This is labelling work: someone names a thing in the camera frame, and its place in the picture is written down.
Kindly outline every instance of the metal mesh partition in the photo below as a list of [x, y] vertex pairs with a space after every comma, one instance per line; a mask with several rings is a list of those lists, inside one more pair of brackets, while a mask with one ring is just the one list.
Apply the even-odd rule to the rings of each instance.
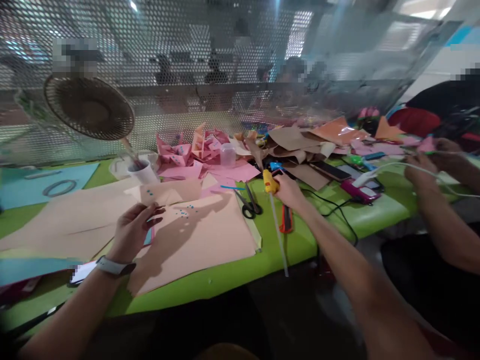
[[385, 11], [392, 6], [327, 1], [8, 0], [0, 6], [0, 157], [21, 165], [122, 151], [120, 141], [39, 123], [15, 104], [23, 89], [24, 105], [48, 117], [42, 87], [52, 74], [55, 39], [96, 41], [96, 75], [134, 110], [131, 144], [154, 149], [155, 132], [175, 143], [183, 131], [189, 140], [204, 121], [233, 133], [298, 120], [318, 124], [364, 106], [386, 111], [459, 26]]

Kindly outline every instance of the charging cable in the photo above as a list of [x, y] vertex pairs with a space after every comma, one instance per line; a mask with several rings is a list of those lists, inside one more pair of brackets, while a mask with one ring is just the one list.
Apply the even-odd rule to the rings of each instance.
[[352, 183], [352, 185], [353, 185], [354, 187], [356, 187], [356, 188], [361, 188], [361, 187], [364, 186], [366, 183], [368, 183], [371, 179], [376, 178], [376, 177], [377, 177], [377, 173], [379, 172], [380, 169], [385, 168], [385, 167], [387, 167], [387, 166], [391, 166], [391, 165], [403, 165], [403, 166], [411, 167], [411, 168], [420, 170], [420, 171], [422, 171], [422, 172], [424, 172], [424, 173], [430, 174], [430, 175], [432, 175], [434, 178], [439, 179], [439, 180], [443, 183], [443, 185], [445, 185], [445, 187], [448, 189], [448, 191], [451, 192], [452, 194], [456, 195], [456, 196], [465, 197], [465, 198], [480, 198], [480, 195], [470, 195], [470, 194], [461, 194], [461, 193], [458, 193], [458, 192], [456, 192], [455, 190], [453, 190], [453, 189], [445, 182], [445, 180], [443, 180], [441, 177], [439, 177], [439, 174], [436, 174], [436, 173], [434, 173], [434, 172], [425, 170], [425, 169], [422, 168], [422, 167], [415, 166], [415, 165], [409, 164], [409, 163], [407, 163], [407, 162], [390, 162], [390, 163], [388, 163], [388, 164], [385, 164], [385, 165], [382, 165], [382, 166], [377, 167], [375, 170], [368, 171], [368, 172], [364, 172], [362, 175], [360, 175], [360, 176]]

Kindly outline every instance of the pink phone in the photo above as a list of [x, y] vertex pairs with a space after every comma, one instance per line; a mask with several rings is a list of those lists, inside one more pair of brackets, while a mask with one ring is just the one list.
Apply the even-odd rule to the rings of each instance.
[[362, 187], [353, 186], [352, 183], [354, 181], [355, 180], [351, 178], [347, 179], [341, 183], [340, 187], [343, 190], [345, 190], [347, 193], [349, 193], [352, 197], [360, 198], [362, 204], [369, 205], [382, 195], [366, 186], [362, 186]]

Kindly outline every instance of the light blue paper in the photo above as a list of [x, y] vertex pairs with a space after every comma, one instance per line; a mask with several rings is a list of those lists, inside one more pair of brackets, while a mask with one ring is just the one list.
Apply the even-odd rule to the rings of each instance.
[[83, 263], [72, 258], [3, 258], [0, 259], [0, 286], [73, 269]]
[[[69, 194], [82, 189], [97, 170], [99, 163], [58, 169], [58, 174], [27, 180], [26, 175], [49, 173], [57, 170], [29, 170], [3, 168], [1, 170], [0, 206], [3, 209], [20, 208], [27, 205], [48, 203], [52, 197], [42, 195], [50, 185], [62, 180], [75, 180], [76, 186]], [[67, 189], [71, 183], [61, 184], [50, 194]]]
[[143, 242], [143, 246], [150, 245], [152, 243], [152, 228], [148, 229], [146, 233], [145, 241]]

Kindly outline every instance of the desk fan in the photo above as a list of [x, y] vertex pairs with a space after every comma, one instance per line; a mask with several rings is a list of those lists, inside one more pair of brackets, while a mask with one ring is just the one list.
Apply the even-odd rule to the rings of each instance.
[[120, 140], [135, 167], [143, 167], [127, 140], [134, 128], [134, 111], [113, 86], [97, 77], [50, 75], [43, 84], [43, 95], [50, 111], [68, 127], [90, 138]]

